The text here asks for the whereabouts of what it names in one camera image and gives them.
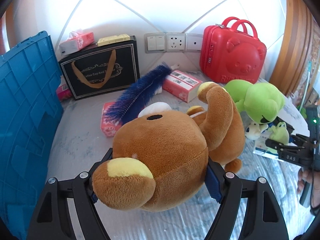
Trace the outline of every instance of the silver screw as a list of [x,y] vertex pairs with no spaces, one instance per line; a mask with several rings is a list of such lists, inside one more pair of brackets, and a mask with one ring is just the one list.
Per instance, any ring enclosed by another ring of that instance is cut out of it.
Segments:
[[56,182],[56,178],[52,177],[52,178],[48,179],[48,182],[49,182],[49,184],[53,184]]
[[232,178],[235,177],[235,175],[232,172],[227,172],[226,173],[226,177],[229,178],[229,179],[232,179]]
[[88,174],[87,172],[81,172],[81,173],[80,173],[80,178],[81,178],[81,179],[84,179],[84,178],[88,177],[88,175],[89,175],[89,174]]
[[262,184],[265,184],[267,182],[267,180],[264,177],[260,177],[259,182]]

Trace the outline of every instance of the blue storage bin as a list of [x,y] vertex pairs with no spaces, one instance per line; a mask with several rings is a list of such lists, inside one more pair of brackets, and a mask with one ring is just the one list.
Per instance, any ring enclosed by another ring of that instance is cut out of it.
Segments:
[[47,32],[0,57],[0,216],[19,239],[26,239],[62,117],[60,76]]

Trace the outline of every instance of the small green frog plush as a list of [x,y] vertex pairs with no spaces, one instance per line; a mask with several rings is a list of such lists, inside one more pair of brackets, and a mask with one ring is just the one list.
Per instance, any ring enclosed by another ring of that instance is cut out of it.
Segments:
[[270,83],[251,84],[235,79],[224,87],[239,112],[246,111],[258,124],[271,123],[284,106],[284,95]]
[[289,144],[290,136],[285,122],[280,122],[277,126],[271,126],[268,131],[272,132],[269,135],[269,139],[280,142],[284,145]]

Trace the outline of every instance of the gold ribbon handle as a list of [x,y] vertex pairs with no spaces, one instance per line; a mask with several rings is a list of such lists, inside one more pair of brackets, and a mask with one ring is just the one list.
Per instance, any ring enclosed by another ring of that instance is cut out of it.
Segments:
[[77,78],[80,80],[81,83],[87,85],[88,87],[99,89],[99,88],[102,88],[107,83],[107,81],[110,79],[115,63],[116,63],[116,50],[114,49],[111,52],[111,56],[110,56],[110,59],[108,62],[108,67],[107,67],[106,75],[104,77],[104,81],[100,82],[100,83],[95,83],[95,84],[90,83],[85,78],[85,76],[81,73],[81,71],[79,69],[77,69],[77,67],[75,65],[75,61],[73,61],[71,63],[71,66],[72,66],[73,72],[75,73],[75,75],[77,76]]

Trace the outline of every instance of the red suitcase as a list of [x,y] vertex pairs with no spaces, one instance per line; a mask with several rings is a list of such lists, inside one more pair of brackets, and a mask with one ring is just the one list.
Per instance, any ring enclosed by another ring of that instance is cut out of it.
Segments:
[[[237,20],[231,28],[227,24]],[[250,25],[253,36],[247,33],[244,23]],[[243,32],[237,28],[242,25]],[[222,25],[208,26],[204,30],[200,54],[201,70],[218,83],[243,79],[255,83],[260,75],[267,48],[258,39],[253,24],[236,17],[225,19]]]

